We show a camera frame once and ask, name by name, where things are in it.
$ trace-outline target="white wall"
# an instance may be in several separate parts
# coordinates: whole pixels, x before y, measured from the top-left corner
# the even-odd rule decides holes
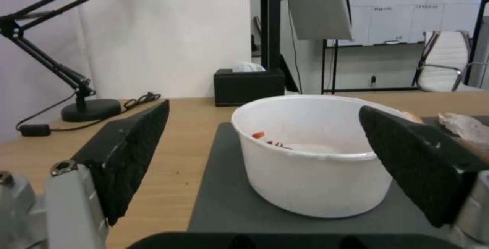
[[[10,14],[38,0],[0,0],[0,15]],[[87,61],[77,37],[73,12],[65,13],[25,34],[58,62],[89,76]],[[0,36],[0,142],[18,135],[17,121],[69,96],[72,89],[7,38]],[[59,117],[60,108],[34,122]]]
[[[37,1],[0,0],[0,15]],[[213,95],[218,68],[250,60],[249,15],[249,0],[91,0],[26,37],[91,78],[98,97],[130,98],[147,91],[202,97]],[[18,135],[16,122],[71,93],[0,37],[0,142]],[[59,118],[61,108],[34,122]]]
[[[213,74],[250,61],[249,0],[98,0],[81,9],[101,97],[213,96]]]

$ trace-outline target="crumpled paper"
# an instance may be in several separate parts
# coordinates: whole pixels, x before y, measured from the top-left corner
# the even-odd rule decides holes
[[[489,145],[489,127],[479,120],[455,113],[440,113],[440,124],[467,141]]]
[[[252,71],[265,71],[265,68],[258,63],[238,62],[233,66],[233,73],[251,73]]]
[[[456,113],[438,114],[440,124],[458,135],[457,139],[465,148],[489,163],[489,127],[479,120]]]

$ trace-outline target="black power cable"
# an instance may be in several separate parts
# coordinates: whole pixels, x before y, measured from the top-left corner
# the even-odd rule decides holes
[[[297,51],[295,49],[295,39],[294,39],[294,29],[292,28],[292,16],[290,15],[290,2],[287,0],[288,5],[288,22],[290,23],[290,33],[292,35],[292,45],[294,46],[294,62],[295,62],[295,70],[297,71],[297,79],[299,80],[299,89],[302,94],[302,83],[301,83],[301,75],[299,73],[299,67],[297,66]]]
[[[88,128],[88,127],[91,127],[93,125],[96,125],[100,122],[103,122],[105,120],[107,120],[107,118],[105,119],[102,119],[102,120],[97,120],[97,121],[94,121],[94,122],[90,122],[88,124],[85,124],[85,125],[82,125],[82,126],[78,126],[78,127],[73,127],[73,128],[67,128],[67,129],[51,129],[49,127],[48,124],[36,124],[36,125],[21,125],[22,123],[28,121],[28,120],[31,120],[32,118],[35,118],[39,115],[41,115],[42,113],[45,113],[47,112],[48,110],[51,110],[52,108],[56,107],[56,106],[59,106],[63,103],[65,103],[66,101],[68,101],[69,99],[71,99],[72,97],[75,96],[76,93],[72,94],[70,97],[67,97],[61,101],[59,101],[58,103],[54,104],[54,105],[51,105],[47,108],[44,108],[43,110],[40,110],[39,112],[19,121],[15,128],[17,131],[21,132],[23,136],[48,136],[51,132],[71,132],[71,131],[77,131],[79,129],[85,129],[85,128]],[[124,103],[124,108],[125,110],[123,110],[121,113],[119,113],[119,115],[122,115],[124,113],[126,113],[127,111],[129,110],[132,110],[133,108],[135,108],[136,106],[139,106],[139,105],[142,105],[142,104],[145,104],[145,103],[149,103],[149,102],[152,102],[152,101],[155,101],[157,99],[161,98],[161,94],[154,94],[152,92],[148,92],[147,94],[141,96],[140,98],[138,99],[129,99],[128,101],[126,101],[126,103]]]

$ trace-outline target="tissue box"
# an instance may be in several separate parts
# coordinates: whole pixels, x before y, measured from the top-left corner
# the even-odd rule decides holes
[[[240,106],[284,92],[285,77],[281,70],[233,73],[230,68],[221,68],[214,74],[216,107]]]

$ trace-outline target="whiteboard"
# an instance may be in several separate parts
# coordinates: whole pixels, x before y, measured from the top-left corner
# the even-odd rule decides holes
[[[350,0],[353,40],[340,45],[414,43],[424,31],[474,32],[481,0]]]

